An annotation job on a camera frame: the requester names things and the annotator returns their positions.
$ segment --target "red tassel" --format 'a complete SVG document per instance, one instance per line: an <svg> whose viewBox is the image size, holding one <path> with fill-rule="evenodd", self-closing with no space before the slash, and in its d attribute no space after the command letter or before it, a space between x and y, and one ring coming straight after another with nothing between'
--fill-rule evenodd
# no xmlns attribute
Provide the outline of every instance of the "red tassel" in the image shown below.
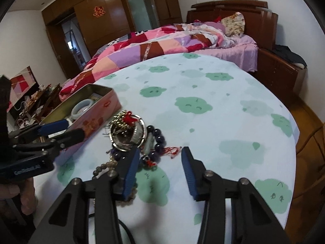
<svg viewBox="0 0 325 244"><path fill-rule="evenodd" d="M182 147L165 147L163 152L161 153L161 156L164 154L170 155L171 159L174 159L178 153L181 151Z"/></svg>

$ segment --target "patchwork comforter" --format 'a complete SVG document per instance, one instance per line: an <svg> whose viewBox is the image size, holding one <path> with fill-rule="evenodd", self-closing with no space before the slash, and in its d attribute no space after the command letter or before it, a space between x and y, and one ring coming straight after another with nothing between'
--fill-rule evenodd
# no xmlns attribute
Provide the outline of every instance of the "patchwork comforter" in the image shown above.
<svg viewBox="0 0 325 244"><path fill-rule="evenodd" d="M229 48L236 44L221 30L206 24L159 27L107 47L60 92L61 101L88 83L154 57L190 53L204 48Z"/></svg>

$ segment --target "wooden headboard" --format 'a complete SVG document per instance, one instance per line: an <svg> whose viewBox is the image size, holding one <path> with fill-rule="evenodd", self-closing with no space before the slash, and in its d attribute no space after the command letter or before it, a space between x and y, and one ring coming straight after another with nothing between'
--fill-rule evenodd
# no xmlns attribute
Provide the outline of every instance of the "wooden headboard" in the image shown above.
<svg viewBox="0 0 325 244"><path fill-rule="evenodd" d="M268 3L258 0L220 0L192 5L194 10L188 11L187 23L194 20L201 22L213 21L235 12L245 17L245 34L252 37L259 48L272 49L277 34L277 14L267 10Z"/></svg>

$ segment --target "table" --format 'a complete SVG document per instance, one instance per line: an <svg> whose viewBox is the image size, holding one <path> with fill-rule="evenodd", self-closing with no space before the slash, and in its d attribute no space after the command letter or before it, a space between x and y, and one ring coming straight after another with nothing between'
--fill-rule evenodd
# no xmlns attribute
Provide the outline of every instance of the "table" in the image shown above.
<svg viewBox="0 0 325 244"><path fill-rule="evenodd" d="M247 177L285 226L299 130L287 108L256 79L231 62L181 53L132 65L96 83L112 87L123 109L160 128L168 146L189 146L196 159L223 178ZM36 224L72 178L89 180L96 166L108 161L111 143L104 132L95 133L63 166L35 178ZM197 243L204 202L190 196L180 156L162 156L156 171L136 177L135 200L118 207L136 242ZM225 243L230 243L230 201L225 231ZM90 220L90 243L93 234ZM124 231L122 237L128 243Z"/></svg>

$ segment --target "dresser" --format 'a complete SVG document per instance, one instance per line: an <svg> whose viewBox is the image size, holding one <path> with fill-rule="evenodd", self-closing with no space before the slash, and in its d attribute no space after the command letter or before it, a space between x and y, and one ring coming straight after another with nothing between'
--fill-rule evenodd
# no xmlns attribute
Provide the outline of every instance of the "dresser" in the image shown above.
<svg viewBox="0 0 325 244"><path fill-rule="evenodd" d="M306 71L269 50L259 49L257 71L252 75L289 107L300 93Z"/></svg>

